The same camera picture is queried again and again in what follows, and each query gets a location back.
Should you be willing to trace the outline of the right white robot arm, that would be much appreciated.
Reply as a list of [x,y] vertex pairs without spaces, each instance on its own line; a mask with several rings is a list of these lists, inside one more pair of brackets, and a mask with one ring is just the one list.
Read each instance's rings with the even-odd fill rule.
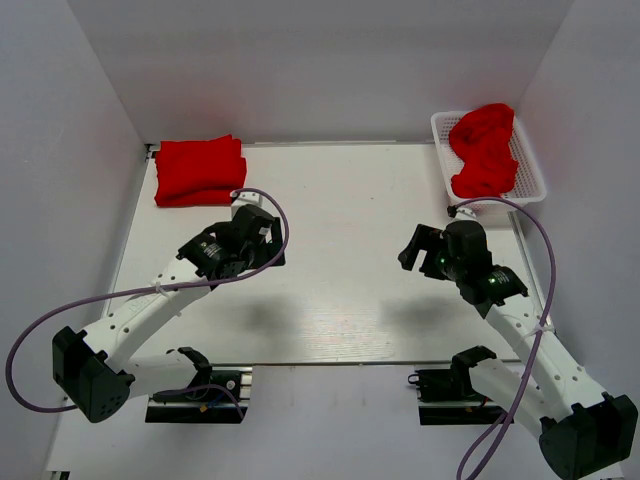
[[538,441],[561,479],[581,479],[627,459],[639,417],[626,395],[614,397],[592,379],[562,345],[552,328],[541,326],[516,273],[494,263],[485,230],[473,220],[445,229],[417,225],[398,256],[401,267],[425,277],[451,281],[461,297],[508,343],[524,363],[517,375],[492,350],[476,346],[451,359],[448,369],[419,370],[409,381],[425,403],[486,398]]

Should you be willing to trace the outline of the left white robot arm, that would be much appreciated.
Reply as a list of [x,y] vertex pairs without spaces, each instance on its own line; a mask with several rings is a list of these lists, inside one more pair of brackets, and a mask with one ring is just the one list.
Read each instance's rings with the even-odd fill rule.
[[69,327],[53,338],[53,378],[92,423],[114,415],[140,396],[205,397],[217,390],[209,360],[192,347],[143,356],[140,348],[165,324],[216,287],[284,264],[289,240],[285,214],[272,216],[248,204],[230,220],[205,228],[179,248],[149,288],[127,293],[113,313],[79,332]]

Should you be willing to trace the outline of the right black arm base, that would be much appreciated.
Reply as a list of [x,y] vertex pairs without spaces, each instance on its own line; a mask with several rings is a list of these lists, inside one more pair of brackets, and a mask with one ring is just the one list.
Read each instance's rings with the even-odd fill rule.
[[409,374],[416,390],[421,426],[491,425],[505,411],[475,391],[463,393],[449,369],[420,369]]

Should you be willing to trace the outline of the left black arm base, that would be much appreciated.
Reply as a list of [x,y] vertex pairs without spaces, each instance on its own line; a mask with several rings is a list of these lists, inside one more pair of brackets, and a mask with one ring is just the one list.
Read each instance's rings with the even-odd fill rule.
[[145,422],[181,425],[241,424],[249,406],[252,369],[214,369],[209,380],[230,392],[242,414],[238,413],[235,404],[226,393],[209,388],[180,395],[154,395],[148,400]]

